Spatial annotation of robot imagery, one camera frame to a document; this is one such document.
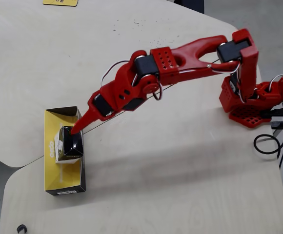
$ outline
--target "box label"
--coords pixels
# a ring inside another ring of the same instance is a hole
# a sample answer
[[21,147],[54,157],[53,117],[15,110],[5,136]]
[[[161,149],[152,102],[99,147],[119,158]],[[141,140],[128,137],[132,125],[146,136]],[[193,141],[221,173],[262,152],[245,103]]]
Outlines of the box label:
[[77,191],[72,190],[72,191],[61,192],[61,193],[57,193],[57,194],[62,195],[62,194],[75,194],[75,193],[77,193]]

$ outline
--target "cardboard box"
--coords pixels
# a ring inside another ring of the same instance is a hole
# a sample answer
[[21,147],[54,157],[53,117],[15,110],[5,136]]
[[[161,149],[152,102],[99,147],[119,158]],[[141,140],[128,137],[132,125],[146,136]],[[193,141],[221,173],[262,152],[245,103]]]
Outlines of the cardboard box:
[[62,126],[54,137],[56,163],[75,163],[83,156],[82,133],[72,135],[71,130]]
[[62,126],[73,126],[81,117],[76,106],[45,110],[44,189],[51,195],[85,192],[84,156],[74,164],[56,164],[54,136]]

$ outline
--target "black object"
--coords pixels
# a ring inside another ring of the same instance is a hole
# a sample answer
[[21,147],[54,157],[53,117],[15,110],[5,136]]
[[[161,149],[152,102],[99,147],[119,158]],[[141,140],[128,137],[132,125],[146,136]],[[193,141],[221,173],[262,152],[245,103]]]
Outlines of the black object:
[[241,58],[240,50],[249,47],[249,43],[244,40],[239,43],[235,43],[233,40],[223,45],[220,45],[216,51],[220,58],[221,63],[229,61],[237,61]]
[[204,0],[175,0],[174,3],[204,14]]
[[62,142],[62,147],[58,147],[58,161],[76,159],[83,156],[82,134],[78,132],[71,134],[72,127],[63,126],[59,130],[59,142]]
[[234,94],[238,94],[239,93],[239,89],[237,86],[238,83],[238,79],[237,79],[237,72],[233,73],[230,77],[230,87],[232,88]]
[[157,75],[159,73],[159,69],[153,58],[153,55],[147,55],[140,58],[135,59],[135,66],[137,70],[137,78],[133,86],[138,83],[138,81],[146,75]]
[[24,233],[26,233],[28,231],[28,229],[26,228],[26,226],[24,224],[20,224],[18,227],[17,227],[17,232],[21,232],[22,230],[24,230]]
[[271,111],[260,111],[260,116],[262,118],[283,117],[283,108]]
[[134,98],[128,104],[123,106],[123,109],[126,111],[134,111],[137,107],[142,105],[146,100],[142,98]]
[[273,130],[283,130],[283,121],[273,121],[270,126]]
[[98,94],[93,100],[94,106],[97,108],[99,113],[106,117],[113,113],[112,107],[106,102],[102,95]]

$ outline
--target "yellow box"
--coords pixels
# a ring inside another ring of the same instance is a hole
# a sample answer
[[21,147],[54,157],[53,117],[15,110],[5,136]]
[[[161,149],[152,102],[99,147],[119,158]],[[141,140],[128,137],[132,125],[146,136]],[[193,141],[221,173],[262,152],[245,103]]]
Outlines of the yellow box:
[[78,0],[43,0],[45,5],[76,6]]
[[51,195],[85,192],[84,156],[74,164],[55,163],[54,136],[62,126],[73,126],[81,117],[76,106],[45,110],[44,189]]

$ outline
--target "light wood surface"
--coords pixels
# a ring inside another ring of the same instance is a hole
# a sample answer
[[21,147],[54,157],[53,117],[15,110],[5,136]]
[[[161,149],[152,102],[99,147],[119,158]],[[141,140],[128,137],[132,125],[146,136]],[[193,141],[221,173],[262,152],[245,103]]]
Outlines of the light wood surface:
[[0,161],[21,167],[41,157],[43,111],[77,105],[84,114],[112,63],[234,30],[164,0],[0,0]]
[[253,149],[270,127],[228,119],[218,99],[223,78],[174,85],[161,101],[86,133],[85,193],[43,191],[43,158],[15,172],[0,234],[20,224],[31,234],[283,234],[277,161]]

